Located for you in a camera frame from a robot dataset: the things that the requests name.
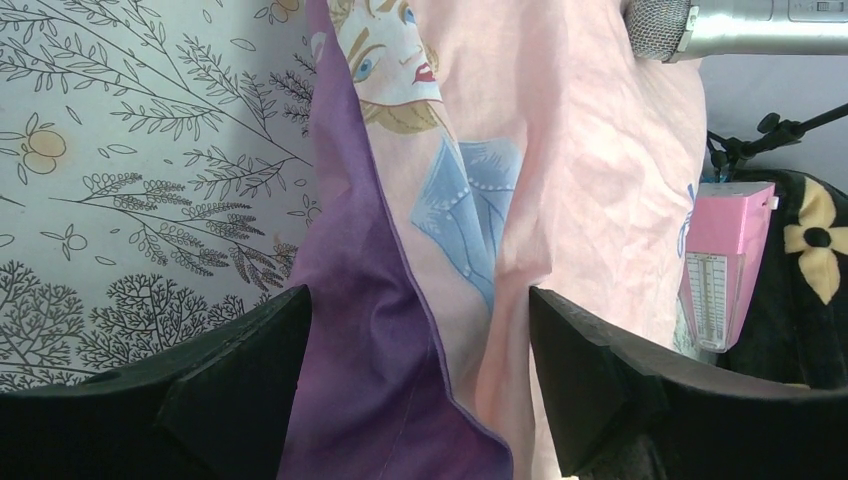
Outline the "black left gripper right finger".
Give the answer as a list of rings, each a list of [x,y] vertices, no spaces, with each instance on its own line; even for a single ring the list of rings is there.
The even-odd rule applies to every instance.
[[[564,476],[843,479],[847,393],[698,362],[551,290],[529,293],[544,409]]]

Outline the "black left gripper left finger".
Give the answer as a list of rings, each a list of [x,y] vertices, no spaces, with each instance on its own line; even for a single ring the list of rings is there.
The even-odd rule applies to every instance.
[[[5,479],[272,479],[312,320],[309,290],[73,385],[1,397]]]

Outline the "pink pillow with princess print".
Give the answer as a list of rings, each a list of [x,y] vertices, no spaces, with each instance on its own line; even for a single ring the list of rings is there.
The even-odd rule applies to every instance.
[[[624,7],[306,3],[322,211],[280,478],[559,478],[533,286],[671,346],[706,105]]]

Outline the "black blanket with yellow flowers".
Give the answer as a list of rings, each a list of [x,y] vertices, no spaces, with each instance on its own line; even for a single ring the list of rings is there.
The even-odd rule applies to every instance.
[[[739,340],[719,366],[812,389],[846,387],[846,193],[796,170],[737,178],[774,183],[778,207]]]

